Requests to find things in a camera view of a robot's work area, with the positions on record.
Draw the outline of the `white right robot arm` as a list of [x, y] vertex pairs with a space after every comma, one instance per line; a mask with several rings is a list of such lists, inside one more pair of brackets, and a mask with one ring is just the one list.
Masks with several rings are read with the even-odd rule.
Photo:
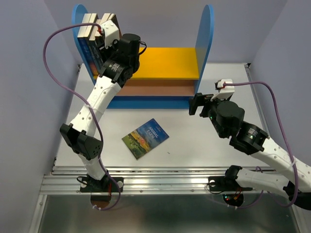
[[291, 159], [267, 132], [244, 121], [245, 110], [230, 100], [214, 98], [212, 94], [197, 93], [189, 100], [189, 115], [197, 108], [200, 116], [209, 118], [217, 135], [228, 138], [234, 149], [256, 158], [278, 175], [253, 172], [241, 166], [231, 165], [223, 176], [210, 177], [212, 192], [251, 191], [254, 189], [274, 192], [293, 201], [294, 205], [311, 208], [311, 167], [298, 159]]

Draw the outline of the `Little Women book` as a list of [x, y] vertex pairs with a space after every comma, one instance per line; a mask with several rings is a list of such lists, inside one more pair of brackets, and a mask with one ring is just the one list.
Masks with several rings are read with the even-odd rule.
[[91, 46], [100, 46], [104, 43], [103, 36], [98, 32], [98, 27], [93, 26], [92, 32], [89, 37], [89, 44]]

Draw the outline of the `Jane Eyre book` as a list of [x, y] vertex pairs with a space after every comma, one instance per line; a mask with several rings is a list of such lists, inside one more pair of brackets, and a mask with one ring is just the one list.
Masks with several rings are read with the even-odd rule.
[[[86, 13], [83, 16], [82, 23], [94, 23], [98, 19], [96, 13]], [[77, 39], [79, 41], [79, 44], [81, 46], [83, 55], [86, 60], [86, 65], [88, 65], [91, 76], [93, 77], [94, 75], [98, 74], [97, 68], [95, 66], [95, 63], [93, 61], [93, 56], [90, 51], [89, 45], [87, 44], [89, 40], [89, 35], [93, 30], [92, 25], [86, 25], [86, 26], [81, 26], [77, 35]]]

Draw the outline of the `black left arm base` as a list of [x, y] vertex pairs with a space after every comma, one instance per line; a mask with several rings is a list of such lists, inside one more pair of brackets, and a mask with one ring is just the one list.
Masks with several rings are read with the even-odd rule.
[[81, 193], [90, 193], [91, 203], [110, 204], [112, 193], [118, 193], [117, 185], [107, 176], [101, 180], [93, 179], [90, 176], [78, 176], [77, 182], [80, 183]]

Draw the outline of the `A Tale of Two Cities book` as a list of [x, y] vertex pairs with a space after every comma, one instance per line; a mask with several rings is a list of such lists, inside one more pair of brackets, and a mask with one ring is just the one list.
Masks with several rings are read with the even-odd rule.
[[111, 34], [115, 34], [116, 31], [118, 30], [118, 27], [111, 21], [109, 20], [109, 15], [111, 13], [104, 13], [99, 25], [101, 26], [101, 31], [98, 31], [102, 36]]

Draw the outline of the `Three Days to See book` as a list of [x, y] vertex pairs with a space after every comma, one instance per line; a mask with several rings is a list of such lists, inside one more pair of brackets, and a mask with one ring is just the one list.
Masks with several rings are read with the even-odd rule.
[[121, 38], [122, 37], [122, 33], [121, 33], [121, 30], [120, 30], [120, 26], [119, 26], [116, 14], [115, 13], [111, 13], [109, 15], [108, 19], [111, 20], [118, 27], [118, 29], [119, 29], [119, 37]]

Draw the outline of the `Nineteen Eighty-Four book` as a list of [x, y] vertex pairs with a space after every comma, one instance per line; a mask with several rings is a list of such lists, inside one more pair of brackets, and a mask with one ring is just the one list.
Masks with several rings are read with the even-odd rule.
[[91, 59], [92, 59], [92, 61], [90, 63], [90, 67], [92, 68], [93, 76], [98, 76], [99, 71], [103, 66], [103, 60], [102, 60], [102, 57], [101, 57], [101, 54], [100, 54], [98, 47], [97, 46], [91, 46], [89, 44], [89, 41], [88, 41], [90, 34], [92, 32], [93, 26], [94, 25], [88, 25], [86, 27], [84, 39], [86, 41], [86, 44], [88, 46], [88, 49], [89, 49], [90, 55], [91, 55]]

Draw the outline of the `Animal Farm book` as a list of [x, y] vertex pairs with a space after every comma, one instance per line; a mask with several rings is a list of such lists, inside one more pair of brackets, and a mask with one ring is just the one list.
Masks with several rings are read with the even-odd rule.
[[139, 160], [168, 138], [169, 135], [163, 130], [158, 122], [152, 118], [124, 136], [122, 141], [135, 159]]

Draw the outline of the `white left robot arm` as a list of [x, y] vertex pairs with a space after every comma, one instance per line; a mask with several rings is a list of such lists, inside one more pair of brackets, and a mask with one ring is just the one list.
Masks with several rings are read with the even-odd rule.
[[114, 39], [112, 46], [101, 48], [106, 60], [99, 71], [96, 83], [77, 116], [60, 127], [66, 144], [81, 158], [91, 185], [97, 191], [108, 187], [108, 174], [101, 161], [103, 138], [94, 137], [100, 130], [99, 120], [112, 99], [139, 69], [139, 50], [144, 43], [140, 36], [126, 33]]

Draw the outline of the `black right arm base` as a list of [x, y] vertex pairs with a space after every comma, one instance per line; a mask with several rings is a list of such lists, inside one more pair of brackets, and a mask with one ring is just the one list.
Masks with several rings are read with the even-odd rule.
[[207, 190], [211, 194], [222, 194], [224, 202], [229, 206], [241, 207], [243, 204], [243, 189], [235, 181], [224, 176], [209, 177]]

